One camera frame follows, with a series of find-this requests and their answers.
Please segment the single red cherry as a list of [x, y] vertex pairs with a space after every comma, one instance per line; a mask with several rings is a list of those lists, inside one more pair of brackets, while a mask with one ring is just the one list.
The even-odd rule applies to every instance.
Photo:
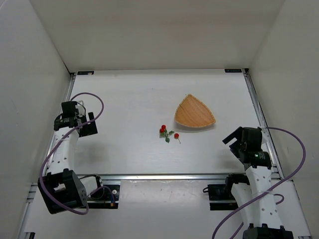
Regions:
[[175, 134], [174, 134], [174, 138], [177, 139], [179, 143], [181, 143], [181, 142], [180, 142], [180, 139], [179, 139], [179, 134], [178, 134], [178, 133], [175, 133]]

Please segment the red cherries with green leaves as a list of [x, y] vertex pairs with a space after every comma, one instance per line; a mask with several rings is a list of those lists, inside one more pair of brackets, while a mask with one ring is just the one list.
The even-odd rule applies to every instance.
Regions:
[[166, 125], [162, 125], [159, 129], [159, 138], [164, 138], [166, 143], [170, 142], [170, 136], [174, 135], [174, 131], [168, 131]]

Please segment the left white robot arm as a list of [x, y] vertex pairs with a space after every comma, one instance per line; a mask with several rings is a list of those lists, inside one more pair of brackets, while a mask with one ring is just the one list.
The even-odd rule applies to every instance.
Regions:
[[96, 123], [89, 123], [71, 133], [78, 125], [92, 120], [94, 114], [86, 113], [83, 101], [63, 102], [62, 113], [54, 120], [54, 145], [58, 145], [44, 167], [44, 187], [50, 195], [65, 206], [77, 209], [86, 207], [90, 193], [102, 186], [101, 178], [78, 177], [74, 172], [75, 150], [78, 139], [97, 134]]

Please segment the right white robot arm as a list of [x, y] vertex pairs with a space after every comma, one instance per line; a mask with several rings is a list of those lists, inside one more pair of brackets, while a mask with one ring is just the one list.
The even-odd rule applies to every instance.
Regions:
[[230, 192], [241, 211], [245, 239], [292, 239], [293, 233], [285, 229], [271, 190], [272, 163], [268, 152], [262, 150], [262, 131], [259, 128], [238, 127], [227, 136], [230, 151], [243, 164], [244, 177], [230, 175]]

